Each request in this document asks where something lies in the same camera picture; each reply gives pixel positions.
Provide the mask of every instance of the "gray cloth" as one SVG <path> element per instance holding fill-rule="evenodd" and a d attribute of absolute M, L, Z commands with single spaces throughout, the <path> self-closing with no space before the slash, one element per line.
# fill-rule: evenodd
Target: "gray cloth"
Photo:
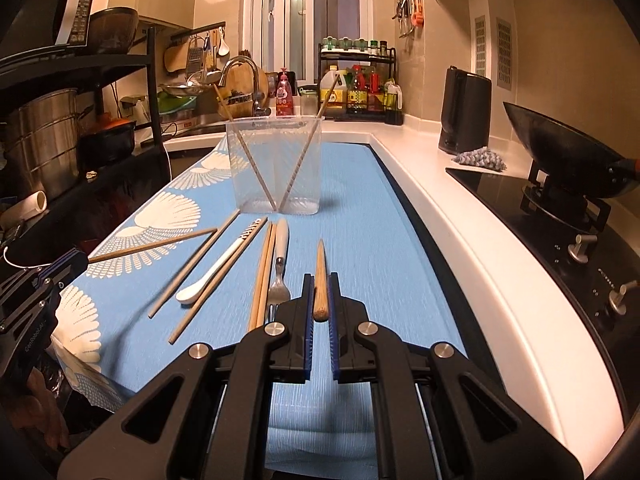
<path fill-rule="evenodd" d="M 477 168 L 487 168 L 488 170 L 502 171 L 507 169 L 507 165 L 502 157 L 492 152 L 487 146 L 472 152 L 464 152 L 456 155 L 453 159 L 458 164 L 464 166 L 476 166 Z"/>

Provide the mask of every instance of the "silver screw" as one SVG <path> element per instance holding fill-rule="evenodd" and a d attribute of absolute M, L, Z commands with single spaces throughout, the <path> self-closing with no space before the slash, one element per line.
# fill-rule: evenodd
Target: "silver screw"
<path fill-rule="evenodd" d="M 433 351 L 438 357 L 446 359 L 453 355 L 453 346 L 451 346 L 449 343 L 438 343 Z"/>
<path fill-rule="evenodd" d="M 362 335 L 374 335 L 378 331 L 378 326 L 372 321 L 363 321 L 358 325 L 358 332 Z"/>
<path fill-rule="evenodd" d="M 284 332 L 284 325 L 277 321 L 265 325 L 264 331 L 267 335 L 277 336 Z"/>
<path fill-rule="evenodd" d="M 203 343 L 196 343 L 189 348 L 189 356 L 194 359 L 202 359 L 209 353 L 209 347 Z"/>

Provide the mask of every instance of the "ventilation grille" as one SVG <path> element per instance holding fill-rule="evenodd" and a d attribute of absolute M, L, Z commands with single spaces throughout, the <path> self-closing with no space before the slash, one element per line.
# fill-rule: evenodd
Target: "ventilation grille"
<path fill-rule="evenodd" d="M 486 27 L 484 16 L 476 18 L 476 73 L 486 77 Z"/>
<path fill-rule="evenodd" d="M 511 90 L 511 25 L 497 20 L 498 25 L 498 86 Z"/>

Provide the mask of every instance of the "table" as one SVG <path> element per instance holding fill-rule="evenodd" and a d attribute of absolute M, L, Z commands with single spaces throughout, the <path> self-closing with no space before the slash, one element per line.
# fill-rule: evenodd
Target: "table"
<path fill-rule="evenodd" d="M 107 238 L 95 254 L 216 226 L 236 207 L 221 146 L 178 176 Z M 367 306 L 369 317 L 405 341 L 430 346 L 447 340 L 464 351 L 442 289 L 382 169 L 366 146 L 322 144 L 320 211 L 287 216 L 286 285 L 300 294 L 313 274 L 322 237 L 328 272 L 338 272 L 344 296 Z M 193 283 L 256 218 L 241 214 L 193 271 Z M 270 215 L 277 221 L 278 215 Z M 120 386 L 138 391 L 195 342 L 235 343 L 248 322 L 265 230 L 242 254 L 175 345 L 169 334 L 184 311 L 170 300 L 149 320 L 149 305 L 203 240 L 187 240 L 90 266 L 67 287 L 56 336 L 65 348 Z M 276 384 L 266 466 L 329 478 L 376 478 L 369 388 L 331 378 L 328 326 L 314 328 L 311 380 Z"/>

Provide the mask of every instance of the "paper roll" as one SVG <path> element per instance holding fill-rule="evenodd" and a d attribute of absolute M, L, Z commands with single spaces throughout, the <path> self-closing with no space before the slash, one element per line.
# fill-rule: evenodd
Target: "paper roll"
<path fill-rule="evenodd" d="M 0 226 L 5 231 L 21 220 L 28 220 L 39 215 L 47 208 L 47 196 L 43 191 L 37 191 L 7 209 L 0 216 Z"/>

